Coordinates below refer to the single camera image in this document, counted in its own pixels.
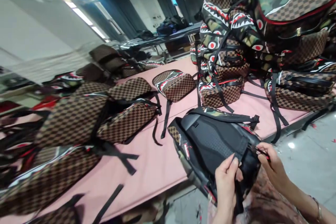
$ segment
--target table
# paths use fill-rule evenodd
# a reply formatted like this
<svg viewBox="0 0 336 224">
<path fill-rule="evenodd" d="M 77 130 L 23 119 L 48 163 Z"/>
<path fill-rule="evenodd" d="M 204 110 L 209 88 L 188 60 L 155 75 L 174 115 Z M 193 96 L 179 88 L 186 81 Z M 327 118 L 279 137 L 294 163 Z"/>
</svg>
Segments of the table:
<svg viewBox="0 0 336 224">
<path fill-rule="evenodd" d="M 173 41 L 176 39 L 180 39 L 184 36 L 189 36 L 190 42 L 194 42 L 194 39 L 190 37 L 191 34 L 198 33 L 201 27 L 201 22 L 193 24 L 187 28 L 177 31 L 176 33 L 169 35 L 168 37 L 156 37 L 152 40 L 142 40 L 141 38 L 135 38 L 132 40 L 128 40 L 123 42 L 120 47 L 121 49 L 128 49 L 132 46 L 140 46 L 142 47 L 153 47 L 156 45 L 160 45 L 163 43 L 167 43 L 169 41 Z"/>
<path fill-rule="evenodd" d="M 142 77 L 154 88 L 152 79 L 163 71 L 170 69 L 179 69 L 191 75 L 196 73 L 196 66 L 188 57 L 139 73 L 120 82 Z M 244 90 L 265 96 L 263 89 L 251 83 L 245 83 Z M 156 131 L 156 139 L 163 146 L 156 145 L 152 139 L 154 121 L 136 135 L 130 144 L 117 146 L 123 153 L 139 155 L 137 160 L 130 160 L 130 163 L 137 170 L 133 176 L 126 171 L 124 165 L 117 157 L 104 156 L 94 169 L 51 206 L 43 210 L 40 215 L 58 209 L 75 194 L 85 194 L 76 206 L 81 206 L 84 209 L 82 223 L 91 224 L 118 184 L 122 183 L 124 188 L 104 214 L 101 220 L 104 222 L 187 180 L 187 175 L 175 151 L 173 139 L 169 133 L 166 133 L 164 139 L 160 139 L 167 100 L 161 94 L 159 94 L 159 98 L 162 105 L 162 115 L 158 118 L 159 124 Z M 195 107 L 197 107 L 196 90 L 192 91 L 181 101 L 172 104 L 168 124 L 175 117 L 183 117 L 188 110 Z M 258 123 L 255 131 L 262 139 L 276 132 L 269 101 L 242 94 L 238 101 L 230 104 L 230 107 L 235 110 L 236 114 L 244 114 L 251 117 L 256 114 L 259 115 L 260 123 Z M 309 114 L 281 108 L 280 112 L 289 124 L 293 124 Z M 6 216 L 0 220 L 0 224 L 19 224 L 30 220 L 32 216 L 33 214 L 20 217 Z"/>
</svg>

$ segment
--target black bag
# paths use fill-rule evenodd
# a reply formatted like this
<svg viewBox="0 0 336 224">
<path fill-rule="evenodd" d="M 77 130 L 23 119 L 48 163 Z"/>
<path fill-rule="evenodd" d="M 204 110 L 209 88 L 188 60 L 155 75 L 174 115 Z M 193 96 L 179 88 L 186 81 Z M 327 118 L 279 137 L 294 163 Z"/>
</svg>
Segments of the black bag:
<svg viewBox="0 0 336 224">
<path fill-rule="evenodd" d="M 174 25 L 161 23 L 160 26 L 156 29 L 156 32 L 158 37 L 168 37 L 169 35 L 174 33 Z"/>
<path fill-rule="evenodd" d="M 244 180 L 236 181 L 235 214 L 242 213 L 243 195 L 252 188 L 260 168 L 255 146 L 261 141 L 253 131 L 259 116 L 229 114 L 198 107 L 183 118 L 176 117 L 168 126 L 179 158 L 191 180 L 201 192 L 216 204 L 216 168 L 232 153 L 242 163 Z"/>
<path fill-rule="evenodd" d="M 142 40 L 152 40 L 154 39 L 154 34 L 149 30 L 142 30 L 138 31 L 138 38 L 141 38 Z"/>
</svg>

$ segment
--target hand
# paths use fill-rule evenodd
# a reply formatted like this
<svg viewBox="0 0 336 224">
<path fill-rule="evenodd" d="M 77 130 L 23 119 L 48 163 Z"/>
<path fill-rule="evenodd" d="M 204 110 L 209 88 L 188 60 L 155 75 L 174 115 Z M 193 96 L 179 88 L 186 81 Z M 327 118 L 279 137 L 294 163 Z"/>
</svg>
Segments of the hand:
<svg viewBox="0 0 336 224">
<path fill-rule="evenodd" d="M 233 157 L 234 154 L 225 159 L 215 172 L 217 186 L 217 214 L 215 219 L 220 219 L 219 223 L 232 223 L 233 210 L 236 205 L 235 178 L 238 181 L 243 180 L 243 174 L 238 168 L 238 159 L 232 160 Z"/>
<path fill-rule="evenodd" d="M 266 170 L 267 176 L 274 188 L 286 197 L 291 181 L 285 172 L 284 165 L 278 157 L 277 152 L 271 144 L 265 142 L 258 144 L 257 148 L 266 152 L 270 156 L 270 163 L 263 154 L 259 154 L 258 159 Z"/>
</svg>

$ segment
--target bag pile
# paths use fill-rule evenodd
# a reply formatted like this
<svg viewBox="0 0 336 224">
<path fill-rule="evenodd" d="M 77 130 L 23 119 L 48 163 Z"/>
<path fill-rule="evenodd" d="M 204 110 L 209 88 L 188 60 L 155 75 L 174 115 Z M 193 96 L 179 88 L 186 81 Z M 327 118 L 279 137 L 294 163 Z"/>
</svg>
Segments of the bag pile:
<svg viewBox="0 0 336 224">
<path fill-rule="evenodd" d="M 203 104 L 233 112 L 228 104 L 247 93 L 244 80 L 264 88 L 267 98 L 247 94 L 271 102 L 274 142 L 279 120 L 288 125 L 279 107 L 334 107 L 335 10 L 336 0 L 204 0 L 201 42 L 190 49 Z"/>
<path fill-rule="evenodd" d="M 157 103 L 150 101 L 153 97 Z M 120 153 L 114 144 L 128 144 L 158 114 L 157 92 L 143 78 L 135 78 L 115 86 L 85 82 L 51 111 L 29 110 L 2 118 L 0 217 L 43 210 L 92 170 L 103 155 L 118 157 L 133 175 L 136 169 L 128 159 L 139 156 Z M 17 123 L 26 116 L 36 119 Z M 153 139 L 161 145 L 155 131 Z M 59 221 L 56 215 L 44 218 Z M 74 213 L 64 217 L 71 219 Z"/>
</svg>

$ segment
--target tile floor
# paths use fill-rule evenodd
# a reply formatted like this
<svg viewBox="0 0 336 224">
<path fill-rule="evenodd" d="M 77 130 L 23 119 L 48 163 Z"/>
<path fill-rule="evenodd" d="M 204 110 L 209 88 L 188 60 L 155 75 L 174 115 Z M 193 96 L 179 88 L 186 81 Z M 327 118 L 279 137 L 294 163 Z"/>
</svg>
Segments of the tile floor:
<svg viewBox="0 0 336 224">
<path fill-rule="evenodd" d="M 286 129 L 276 144 L 278 154 L 289 178 L 304 192 L 336 214 L 336 113 L 330 113 L 314 122 L 304 131 L 293 125 Z M 202 222 L 207 222 L 208 201 L 189 186 L 168 200 L 170 209 L 167 224 L 198 224 L 198 206 L 202 209 Z"/>
</svg>

